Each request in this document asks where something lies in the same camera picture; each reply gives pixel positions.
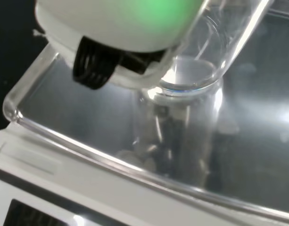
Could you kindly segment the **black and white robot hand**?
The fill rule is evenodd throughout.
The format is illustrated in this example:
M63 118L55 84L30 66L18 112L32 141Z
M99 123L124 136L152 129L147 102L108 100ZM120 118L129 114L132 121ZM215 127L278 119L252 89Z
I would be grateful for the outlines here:
M49 44L92 90L156 86L202 15L205 0L38 0Z

